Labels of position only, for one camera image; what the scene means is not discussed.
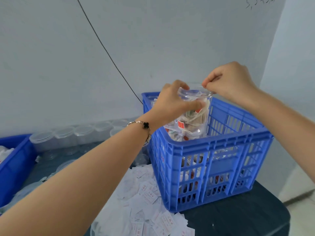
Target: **blue plastic crate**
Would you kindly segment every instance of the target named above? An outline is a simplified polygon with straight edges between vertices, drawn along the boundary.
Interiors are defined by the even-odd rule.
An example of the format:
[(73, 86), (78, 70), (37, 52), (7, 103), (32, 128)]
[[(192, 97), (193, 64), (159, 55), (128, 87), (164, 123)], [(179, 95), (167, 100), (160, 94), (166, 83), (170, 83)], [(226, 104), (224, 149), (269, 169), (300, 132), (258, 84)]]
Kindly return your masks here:
[(0, 138), (1, 146), (14, 148), (0, 164), (0, 207), (11, 201), (34, 167), (37, 154), (29, 136)]
[[(143, 93), (144, 113), (151, 109)], [(213, 98), (208, 136), (173, 141), (161, 127), (152, 134), (150, 159), (164, 206), (179, 212), (251, 190), (273, 135), (252, 114)], [(195, 159), (196, 164), (187, 164)], [(180, 175), (188, 173), (188, 179)]]

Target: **red label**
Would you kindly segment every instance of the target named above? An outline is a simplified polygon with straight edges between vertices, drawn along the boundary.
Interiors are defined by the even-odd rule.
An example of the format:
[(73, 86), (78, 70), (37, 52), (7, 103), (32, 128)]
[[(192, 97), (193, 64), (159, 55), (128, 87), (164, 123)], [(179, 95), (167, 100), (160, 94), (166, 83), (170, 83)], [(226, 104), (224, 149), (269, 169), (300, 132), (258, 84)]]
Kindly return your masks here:
[(181, 129), (185, 129), (185, 125), (183, 122), (178, 121), (178, 127)]

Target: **wire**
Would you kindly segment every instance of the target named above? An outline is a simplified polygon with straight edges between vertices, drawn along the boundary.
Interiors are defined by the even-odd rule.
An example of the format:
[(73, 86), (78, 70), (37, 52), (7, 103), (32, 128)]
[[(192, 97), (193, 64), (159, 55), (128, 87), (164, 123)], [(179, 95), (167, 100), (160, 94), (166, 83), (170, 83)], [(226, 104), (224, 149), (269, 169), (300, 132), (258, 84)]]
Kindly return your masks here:
[(112, 63), (114, 64), (114, 66), (116, 67), (116, 69), (118, 70), (118, 72), (120, 73), (120, 75), (124, 78), (125, 82), (128, 84), (129, 88), (132, 90), (132, 92), (134, 93), (134, 95), (137, 97), (137, 99), (140, 101), (140, 103), (143, 104), (142, 101), (138, 98), (138, 96), (137, 96), (136, 93), (134, 92), (134, 90), (132, 89), (132, 87), (130, 86), (130, 84), (128, 83), (128, 81), (125, 79), (125, 77), (123, 76), (123, 74), (120, 72), (120, 70), (118, 69), (118, 67), (117, 67), (116, 64), (114, 63), (113, 59), (111, 58), (110, 54), (108, 53), (107, 49), (106, 49), (105, 46), (103, 45), (102, 41), (101, 41), (100, 38), (98, 37), (98, 35), (97, 35), (97, 33), (96, 33), (94, 27), (92, 26), (92, 24), (91, 24), (91, 22), (90, 22), (88, 16), (87, 16), (86, 13), (85, 13), (85, 11), (84, 11), (84, 9), (83, 9), (83, 7), (82, 7), (80, 1), (79, 1), (79, 0), (77, 0), (77, 1), (78, 1), (79, 5), (80, 5), (80, 7), (81, 7), (81, 9), (82, 9), (82, 11), (83, 11), (83, 13), (84, 13), (86, 19), (88, 20), (90, 26), (92, 27), (92, 29), (93, 29), (93, 31), (94, 31), (94, 33), (95, 33), (97, 39), (99, 40), (99, 42), (101, 43), (102, 47), (103, 47), (104, 50), (106, 51), (108, 57), (111, 59)]

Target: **bracelet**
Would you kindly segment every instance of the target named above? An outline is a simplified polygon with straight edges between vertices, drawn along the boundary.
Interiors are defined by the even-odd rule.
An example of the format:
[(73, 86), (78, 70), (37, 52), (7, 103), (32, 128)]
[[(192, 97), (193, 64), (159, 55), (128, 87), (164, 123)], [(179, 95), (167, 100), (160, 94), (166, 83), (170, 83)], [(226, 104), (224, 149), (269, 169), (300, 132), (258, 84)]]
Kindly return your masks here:
[(129, 126), (129, 124), (132, 124), (132, 123), (141, 123), (142, 124), (142, 128), (143, 129), (148, 129), (148, 138), (146, 139), (146, 142), (144, 143), (144, 146), (148, 145), (149, 142), (150, 142), (150, 139), (151, 139), (151, 134), (150, 134), (150, 127), (149, 127), (149, 123), (148, 122), (142, 122), (142, 121), (133, 121), (133, 122), (130, 122), (128, 123), (127, 126)]

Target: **hand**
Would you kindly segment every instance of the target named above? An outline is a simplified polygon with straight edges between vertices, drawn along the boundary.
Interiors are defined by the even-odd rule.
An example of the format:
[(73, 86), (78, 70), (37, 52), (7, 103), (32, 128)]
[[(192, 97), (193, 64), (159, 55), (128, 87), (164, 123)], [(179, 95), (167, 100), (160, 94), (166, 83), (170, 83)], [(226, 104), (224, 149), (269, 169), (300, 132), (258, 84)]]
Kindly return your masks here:
[(238, 62), (215, 68), (202, 82), (202, 86), (244, 108), (248, 105), (252, 94), (259, 91), (247, 67)]
[(189, 90), (189, 86), (180, 80), (175, 80), (172, 84), (165, 84), (151, 110), (159, 116), (161, 126), (175, 120), (184, 112), (198, 110), (206, 105), (201, 100), (182, 100), (177, 93), (179, 87)]

